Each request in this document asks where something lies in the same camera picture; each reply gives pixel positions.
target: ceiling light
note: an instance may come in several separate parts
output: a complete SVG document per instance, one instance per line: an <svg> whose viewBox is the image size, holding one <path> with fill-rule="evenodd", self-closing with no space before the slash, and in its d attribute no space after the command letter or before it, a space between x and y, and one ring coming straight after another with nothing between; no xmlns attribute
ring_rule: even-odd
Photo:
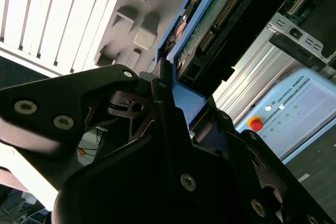
<svg viewBox="0 0 336 224"><path fill-rule="evenodd" d="M63 73L69 73L72 68L94 4L95 0L75 0L73 3L56 59Z"/></svg>
<svg viewBox="0 0 336 224"><path fill-rule="evenodd" d="M72 0L52 0L40 51L47 66L55 62L71 6Z"/></svg>
<svg viewBox="0 0 336 224"><path fill-rule="evenodd" d="M42 0L30 0L29 11L27 16L26 28L23 39L23 51L26 53L30 53L31 44L34 39L34 32L38 26L40 20L39 11L41 7Z"/></svg>
<svg viewBox="0 0 336 224"><path fill-rule="evenodd" d="M9 0L5 25L4 42L19 48L28 0Z"/></svg>

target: bolt head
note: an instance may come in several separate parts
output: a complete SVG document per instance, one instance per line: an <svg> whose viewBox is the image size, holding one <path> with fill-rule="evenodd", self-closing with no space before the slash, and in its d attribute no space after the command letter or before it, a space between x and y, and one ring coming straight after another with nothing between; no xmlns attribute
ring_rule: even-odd
<svg viewBox="0 0 336 224"><path fill-rule="evenodd" d="M181 184L188 191L194 191L196 189L196 181L189 174L182 174L181 175Z"/></svg>
<svg viewBox="0 0 336 224"><path fill-rule="evenodd" d="M251 205L253 210L261 217L266 216L266 210L264 206L261 204L261 202L257 199L252 199L251 200Z"/></svg>
<svg viewBox="0 0 336 224"><path fill-rule="evenodd" d="M74 124L73 119L67 115L59 115L54 119L54 126L61 130L69 130Z"/></svg>
<svg viewBox="0 0 336 224"><path fill-rule="evenodd" d="M131 72L128 72L127 70L124 70L123 71L124 75L127 76L127 77L133 77L133 74Z"/></svg>
<svg viewBox="0 0 336 224"><path fill-rule="evenodd" d="M163 88L166 88L166 87L167 87L166 84L164 84L163 82L159 82L159 85L160 85L161 87L163 87Z"/></svg>
<svg viewBox="0 0 336 224"><path fill-rule="evenodd" d="M229 117L228 117L225 113L222 113L222 117L223 117L224 119L229 119Z"/></svg>
<svg viewBox="0 0 336 224"><path fill-rule="evenodd" d="M257 137L257 135L256 135L256 133L250 133L250 136L254 139L254 140L257 140L258 139L258 137Z"/></svg>
<svg viewBox="0 0 336 224"><path fill-rule="evenodd" d="M30 115L37 111L37 105L31 101L22 100L14 104L14 109L20 114Z"/></svg>
<svg viewBox="0 0 336 224"><path fill-rule="evenodd" d="M308 219L309 223L311 223L311 224L318 224L318 221L312 215L307 215L307 219Z"/></svg>

